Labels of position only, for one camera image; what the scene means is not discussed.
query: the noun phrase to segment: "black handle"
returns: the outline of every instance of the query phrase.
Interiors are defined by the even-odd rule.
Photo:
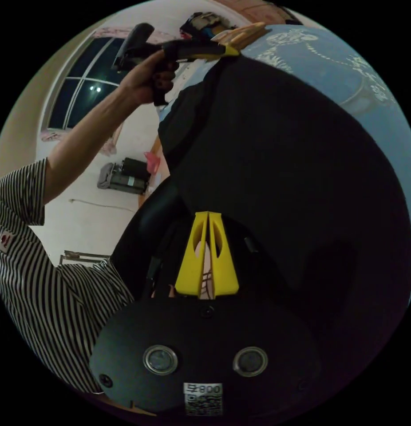
[[[156,68],[155,68],[155,72],[162,72],[162,71],[167,71],[168,67],[167,67],[168,62],[167,61],[162,61],[160,62]],[[166,91],[163,89],[158,89],[158,87],[156,87],[155,85],[155,81],[152,82],[152,91],[153,91],[153,97],[154,97],[154,105],[156,107],[162,107],[162,106],[166,106],[169,103],[166,101]]]

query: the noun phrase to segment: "person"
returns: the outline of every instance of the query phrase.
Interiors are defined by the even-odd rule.
[[[156,52],[129,72],[46,159],[0,179],[0,295],[41,362],[82,393],[102,393],[89,358],[107,320],[142,294],[152,255],[145,240],[159,241],[172,217],[185,207],[168,179],[135,214],[109,260],[91,268],[55,267],[29,226],[43,225],[44,206],[85,171],[108,135],[130,114],[153,102],[151,80],[165,92],[171,90],[178,65],[169,63],[167,71],[154,73],[164,58],[163,51]],[[165,211],[154,205],[154,199],[163,196]]]

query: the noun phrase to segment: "camera lens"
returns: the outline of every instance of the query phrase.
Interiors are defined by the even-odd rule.
[[[268,366],[268,356],[263,349],[246,347],[239,351],[233,360],[233,369],[243,377],[254,377]]]
[[[143,364],[151,373],[165,376],[176,370],[178,358],[169,347],[154,345],[145,351]]]

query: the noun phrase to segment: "pink bag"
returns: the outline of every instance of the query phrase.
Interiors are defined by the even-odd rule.
[[[156,174],[160,166],[161,158],[157,157],[152,152],[144,152],[143,155],[146,158],[146,170],[148,170],[148,173],[152,175]]]

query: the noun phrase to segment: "window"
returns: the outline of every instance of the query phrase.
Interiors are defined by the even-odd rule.
[[[112,70],[123,39],[93,39],[76,60],[55,99],[49,129],[72,129],[127,74]]]
[[[114,90],[115,86],[112,84],[84,80],[71,108],[67,128],[74,128],[75,125],[89,113],[89,111],[91,111]]]

